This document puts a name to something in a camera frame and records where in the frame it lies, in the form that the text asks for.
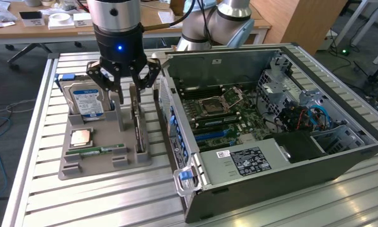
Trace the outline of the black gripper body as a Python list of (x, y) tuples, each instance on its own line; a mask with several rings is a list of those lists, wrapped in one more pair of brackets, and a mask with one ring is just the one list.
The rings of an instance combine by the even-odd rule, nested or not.
[(126, 32), (110, 32), (94, 25), (102, 57), (120, 63), (128, 69), (134, 67), (139, 74), (147, 65), (147, 55), (143, 45), (143, 25)]

